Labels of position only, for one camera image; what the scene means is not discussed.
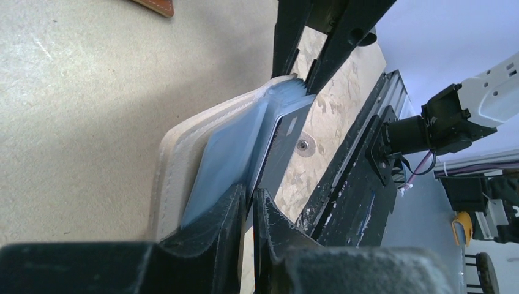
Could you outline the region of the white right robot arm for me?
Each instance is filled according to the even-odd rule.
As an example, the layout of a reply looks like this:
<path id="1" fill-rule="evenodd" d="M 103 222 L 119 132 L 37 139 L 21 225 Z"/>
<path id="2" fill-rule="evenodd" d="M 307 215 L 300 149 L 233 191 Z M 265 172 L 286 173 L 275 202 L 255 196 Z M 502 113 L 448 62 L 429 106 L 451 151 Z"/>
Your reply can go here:
<path id="1" fill-rule="evenodd" d="M 325 33 L 305 84 L 319 93 L 359 46 L 368 45 L 373 29 L 392 1 L 280 1 L 274 31 L 272 76 L 288 75 L 306 27 Z M 397 120 L 390 107 L 374 115 L 367 140 L 367 160 L 382 183 L 395 160 L 429 151 L 457 153 L 491 135 L 518 114 L 518 55 L 461 83 L 449 85 L 422 106 L 420 115 Z"/>

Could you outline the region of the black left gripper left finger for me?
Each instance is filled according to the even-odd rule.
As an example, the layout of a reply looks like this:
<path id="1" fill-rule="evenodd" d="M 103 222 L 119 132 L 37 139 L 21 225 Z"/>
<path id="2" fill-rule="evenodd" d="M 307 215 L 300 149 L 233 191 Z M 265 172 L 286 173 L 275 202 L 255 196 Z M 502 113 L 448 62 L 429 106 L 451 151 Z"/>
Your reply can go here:
<path id="1" fill-rule="evenodd" d="M 18 243 L 1 249 L 2 293 L 238 293 L 243 185 L 161 242 Z"/>

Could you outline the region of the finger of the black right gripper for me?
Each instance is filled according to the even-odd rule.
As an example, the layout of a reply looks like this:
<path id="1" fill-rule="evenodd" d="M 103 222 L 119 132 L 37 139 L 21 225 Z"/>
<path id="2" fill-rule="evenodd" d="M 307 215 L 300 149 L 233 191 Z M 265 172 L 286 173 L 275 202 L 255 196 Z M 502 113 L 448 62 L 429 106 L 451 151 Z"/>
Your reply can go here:
<path id="1" fill-rule="evenodd" d="M 313 8 L 310 0 L 279 0 L 274 27 L 272 78 L 289 75 L 299 53 L 298 44 Z"/>
<path id="2" fill-rule="evenodd" d="M 306 79 L 308 94 L 318 94 L 324 88 L 394 3 L 388 0 L 347 3 L 310 68 Z"/>

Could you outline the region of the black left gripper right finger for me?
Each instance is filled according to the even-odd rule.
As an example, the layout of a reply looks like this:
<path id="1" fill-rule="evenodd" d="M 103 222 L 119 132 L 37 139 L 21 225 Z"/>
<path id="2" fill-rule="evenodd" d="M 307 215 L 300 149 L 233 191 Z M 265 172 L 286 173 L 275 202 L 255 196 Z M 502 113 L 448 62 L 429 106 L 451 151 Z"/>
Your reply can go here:
<path id="1" fill-rule="evenodd" d="M 253 194 L 256 293 L 452 293 L 445 266 L 419 248 L 325 247 L 266 189 Z"/>

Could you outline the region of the cream card holder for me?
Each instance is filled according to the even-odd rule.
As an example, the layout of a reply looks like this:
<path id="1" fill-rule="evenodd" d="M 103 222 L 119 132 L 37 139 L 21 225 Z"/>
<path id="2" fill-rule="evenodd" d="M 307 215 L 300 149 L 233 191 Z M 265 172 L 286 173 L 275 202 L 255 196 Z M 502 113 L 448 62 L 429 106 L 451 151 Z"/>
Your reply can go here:
<path id="1" fill-rule="evenodd" d="M 235 184 L 243 184 L 251 198 L 250 162 L 267 108 L 300 108 L 314 101 L 301 78 L 285 75 L 170 129 L 159 145 L 148 238 L 160 241 L 187 227 Z"/>

